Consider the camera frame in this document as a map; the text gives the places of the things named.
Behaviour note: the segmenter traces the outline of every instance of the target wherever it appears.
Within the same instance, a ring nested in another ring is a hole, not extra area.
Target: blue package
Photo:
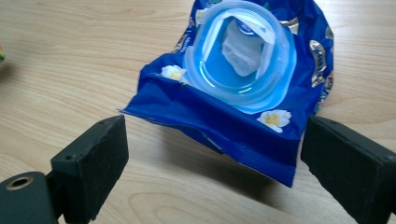
[[[141,70],[121,112],[291,187],[307,119],[332,88],[332,48],[312,0],[196,0],[175,51]]]

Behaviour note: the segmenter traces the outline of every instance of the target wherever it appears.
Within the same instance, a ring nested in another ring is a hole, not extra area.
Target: black plastic part
[[[58,223],[44,174],[15,175],[0,183],[0,223]]]
[[[394,209],[396,154],[324,118],[308,121],[302,160],[360,224],[383,224]]]
[[[58,190],[66,193],[54,203],[63,208],[66,222],[96,218],[128,159],[123,115],[97,122],[52,158],[52,183],[63,185]]]

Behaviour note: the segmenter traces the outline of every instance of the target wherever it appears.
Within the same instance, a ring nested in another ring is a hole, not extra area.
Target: wood grain
[[[335,34],[335,85],[319,114],[396,151],[396,2],[317,3]],[[1,1],[0,181],[49,172],[57,152],[117,115],[191,5]],[[288,189],[178,131],[132,117],[127,129],[130,161],[94,223],[354,223],[300,161]]]

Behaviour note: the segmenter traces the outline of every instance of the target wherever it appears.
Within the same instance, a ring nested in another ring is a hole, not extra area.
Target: light wood surface
[[[335,34],[335,85],[319,115],[396,151],[396,2],[317,3]],[[118,115],[139,70],[173,49],[191,5],[0,1],[0,181],[48,173],[57,152]],[[130,160],[94,223],[354,223],[303,162],[289,189],[179,131],[126,121]]]

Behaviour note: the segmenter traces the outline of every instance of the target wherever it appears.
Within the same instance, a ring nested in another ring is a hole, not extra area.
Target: tabletop
[[[48,173],[59,151],[118,115],[139,70],[174,48],[192,2],[1,1],[0,182]],[[318,114],[396,151],[396,2],[317,4],[335,36],[334,87]],[[179,131],[126,125],[130,159],[94,223],[355,223],[300,159],[289,189]]]

